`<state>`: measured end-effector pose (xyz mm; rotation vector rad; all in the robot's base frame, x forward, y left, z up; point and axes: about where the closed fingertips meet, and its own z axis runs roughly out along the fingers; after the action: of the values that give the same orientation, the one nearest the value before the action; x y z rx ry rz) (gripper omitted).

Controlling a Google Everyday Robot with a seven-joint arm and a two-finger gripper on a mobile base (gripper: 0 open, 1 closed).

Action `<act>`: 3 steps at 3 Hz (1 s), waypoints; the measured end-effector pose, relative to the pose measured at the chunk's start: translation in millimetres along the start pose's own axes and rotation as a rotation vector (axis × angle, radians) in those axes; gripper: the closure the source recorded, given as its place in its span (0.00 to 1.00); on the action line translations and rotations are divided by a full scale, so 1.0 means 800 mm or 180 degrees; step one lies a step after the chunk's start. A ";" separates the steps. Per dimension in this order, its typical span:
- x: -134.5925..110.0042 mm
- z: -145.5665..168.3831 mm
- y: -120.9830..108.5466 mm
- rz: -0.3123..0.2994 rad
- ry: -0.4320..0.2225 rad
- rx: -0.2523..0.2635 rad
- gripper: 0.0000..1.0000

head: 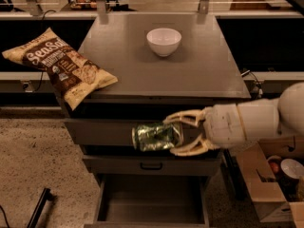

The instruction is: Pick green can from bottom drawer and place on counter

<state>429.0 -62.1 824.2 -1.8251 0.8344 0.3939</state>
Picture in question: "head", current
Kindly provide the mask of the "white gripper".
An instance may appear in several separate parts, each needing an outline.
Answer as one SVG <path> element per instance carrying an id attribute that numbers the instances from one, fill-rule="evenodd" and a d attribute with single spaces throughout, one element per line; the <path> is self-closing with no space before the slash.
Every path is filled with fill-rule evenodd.
<path id="1" fill-rule="evenodd" d="M 205 139 L 198 135 L 192 142 L 175 147 L 170 152 L 175 156 L 197 156 L 216 150 L 219 147 L 230 148 L 246 141 L 238 107 L 235 104 L 216 104 L 205 109 L 192 109 L 167 116 L 165 124 L 182 123 L 198 127 L 204 121 Z"/>

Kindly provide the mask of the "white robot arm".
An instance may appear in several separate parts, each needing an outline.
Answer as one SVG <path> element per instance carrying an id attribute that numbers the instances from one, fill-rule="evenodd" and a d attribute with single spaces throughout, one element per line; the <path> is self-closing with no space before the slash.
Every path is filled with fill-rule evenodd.
<path id="1" fill-rule="evenodd" d="M 182 157 L 262 139 L 301 136 L 304 133 L 304 83 L 289 86 L 272 100 L 215 104 L 176 112 L 164 121 L 203 126 L 204 132 L 194 141 L 171 150 L 172 154 Z"/>

